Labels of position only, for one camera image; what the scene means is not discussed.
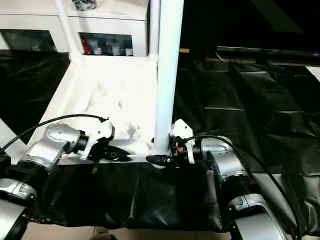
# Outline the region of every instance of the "white shelf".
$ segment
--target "white shelf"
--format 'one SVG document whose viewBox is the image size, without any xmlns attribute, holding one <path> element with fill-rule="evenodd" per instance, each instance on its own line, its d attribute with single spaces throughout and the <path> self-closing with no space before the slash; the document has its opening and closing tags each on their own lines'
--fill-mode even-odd
<svg viewBox="0 0 320 240">
<path fill-rule="evenodd" d="M 97 7 L 78 11 L 72 0 L 64 0 L 70 17 L 146 20 L 149 0 L 96 0 Z M 57 16 L 54 0 L 0 0 L 0 14 Z"/>
</svg>

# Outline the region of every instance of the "black cloth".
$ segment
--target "black cloth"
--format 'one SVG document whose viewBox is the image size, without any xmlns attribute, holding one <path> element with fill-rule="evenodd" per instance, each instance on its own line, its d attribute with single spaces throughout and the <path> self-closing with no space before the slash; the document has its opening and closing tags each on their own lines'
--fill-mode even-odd
<svg viewBox="0 0 320 240">
<path fill-rule="evenodd" d="M 173 120 L 183 119 L 195 134 L 226 136 L 241 145 L 258 177 L 263 170 L 248 152 L 260 158 L 296 203 L 303 232 L 320 236 L 319 91 L 320 82 L 305 67 L 181 66 Z M 179 169 L 101 164 L 96 175 L 91 171 L 91 165 L 57 166 L 38 198 L 34 220 L 110 229 L 225 231 L 228 226 L 213 173 L 201 164 Z M 276 209 L 275 194 L 265 191 Z"/>
<path fill-rule="evenodd" d="M 12 131 L 40 122 L 69 63 L 67 53 L 0 51 L 0 118 Z"/>
</svg>

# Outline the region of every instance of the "white pole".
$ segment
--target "white pole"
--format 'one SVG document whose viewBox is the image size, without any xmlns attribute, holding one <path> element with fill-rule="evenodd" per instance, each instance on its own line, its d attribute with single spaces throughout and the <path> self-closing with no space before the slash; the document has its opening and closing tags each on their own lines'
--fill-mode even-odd
<svg viewBox="0 0 320 240">
<path fill-rule="evenodd" d="M 69 24 L 68 15 L 67 15 L 63 0 L 55 0 L 55 5 L 58 10 L 58 16 L 64 32 L 64 36 L 69 45 L 69 49 L 70 49 L 69 57 L 70 59 L 73 59 L 74 57 L 79 57 L 82 54 L 77 48 L 76 40 L 74 38 L 73 31 Z"/>
<path fill-rule="evenodd" d="M 10 140 L 17 135 L 7 126 L 7 124 L 0 118 L 0 148 L 6 145 Z M 16 164 L 20 158 L 26 154 L 27 146 L 21 139 L 12 143 L 5 151 L 11 158 L 11 164 Z"/>
<path fill-rule="evenodd" d="M 162 0 L 154 145 L 152 154 L 170 153 L 169 133 L 175 98 L 184 0 Z"/>
<path fill-rule="evenodd" d="M 153 59 L 158 59 L 159 51 L 160 2 L 161 0 L 151 0 L 150 2 L 149 57 Z"/>
</svg>

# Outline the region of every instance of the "white cabinet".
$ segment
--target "white cabinet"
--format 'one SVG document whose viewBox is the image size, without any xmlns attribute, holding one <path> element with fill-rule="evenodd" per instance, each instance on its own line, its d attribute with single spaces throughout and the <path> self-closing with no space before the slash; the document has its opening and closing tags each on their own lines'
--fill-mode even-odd
<svg viewBox="0 0 320 240">
<path fill-rule="evenodd" d="M 112 55 L 107 48 L 113 43 L 123 48 L 122 55 L 127 49 L 134 56 L 147 56 L 149 0 L 96 1 L 96 9 L 78 11 L 72 0 L 64 0 L 81 52 L 92 48 L 94 55 L 98 44 L 100 54 Z M 47 42 L 58 52 L 69 51 L 54 0 L 0 1 L 0 49 L 37 50 L 37 43 L 48 46 Z"/>
</svg>

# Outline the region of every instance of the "black cable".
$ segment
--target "black cable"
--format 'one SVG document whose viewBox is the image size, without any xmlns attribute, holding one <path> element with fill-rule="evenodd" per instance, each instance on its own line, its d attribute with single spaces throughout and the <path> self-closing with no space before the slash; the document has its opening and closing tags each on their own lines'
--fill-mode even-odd
<svg viewBox="0 0 320 240">
<path fill-rule="evenodd" d="M 59 117 L 55 117 L 52 118 L 50 120 L 41 122 L 33 127 L 30 127 L 29 129 L 25 130 L 24 132 L 20 133 L 19 135 L 17 135 L 16 137 L 14 137 L 13 139 L 11 139 L 6 145 L 4 145 L 1 149 L 0 149 L 0 155 L 11 145 L 13 144 L 15 141 L 17 141 L 18 139 L 20 139 L 21 137 L 23 137 L 24 135 L 28 134 L 30 131 L 35 130 L 43 125 L 61 120 L 61 119 L 68 119 L 68 118 L 74 118 L 74 117 L 87 117 L 87 118 L 94 118 L 94 119 L 99 119 L 100 122 L 104 122 L 106 120 L 108 120 L 109 118 L 105 119 L 103 117 L 100 116 L 96 116 L 96 115 L 91 115 L 91 114 L 70 114 L 70 115 L 64 115 L 64 116 L 59 116 Z"/>
<path fill-rule="evenodd" d="M 224 142 L 225 144 L 227 144 L 228 146 L 230 146 L 233 151 L 238 155 L 240 161 L 242 162 L 242 164 L 247 164 L 247 162 L 245 161 L 245 158 L 244 156 L 239 152 L 239 150 L 232 144 L 230 143 L 229 141 L 227 141 L 226 139 L 224 139 L 223 137 L 220 137 L 220 136 L 215 136 L 215 135 L 210 135 L 210 134 L 200 134 L 200 135 L 195 135 L 195 136 L 192 136 L 192 137 L 188 137 L 188 138 L 185 138 L 184 141 L 185 142 L 188 142 L 190 140 L 193 140 L 193 139 L 197 139 L 197 138 L 213 138 L 213 139 L 218 139 L 222 142 Z M 253 159 L 263 168 L 263 170 L 265 171 L 265 173 L 271 178 L 271 180 L 273 181 L 273 183 L 276 185 L 276 187 L 279 189 L 279 191 L 281 192 L 281 194 L 283 195 L 284 199 L 286 200 L 286 202 L 288 203 L 293 215 L 294 215 L 294 218 L 295 218 L 295 222 L 296 222 L 296 226 L 297 226 L 297 237 L 295 234 L 291 234 L 291 237 L 294 239 L 294 240 L 302 240 L 302 226 L 301 226 L 301 222 L 300 222 L 300 219 L 297 215 L 297 212 L 296 212 L 296 209 L 294 208 L 293 204 L 291 203 L 291 201 L 289 200 L 286 192 L 283 190 L 283 188 L 281 187 L 281 185 L 278 183 L 278 181 L 276 180 L 276 178 L 272 175 L 272 173 L 267 169 L 267 167 L 265 166 L 265 164 L 260 161 L 260 159 L 258 159 L 254 154 L 250 154 Z"/>
</svg>

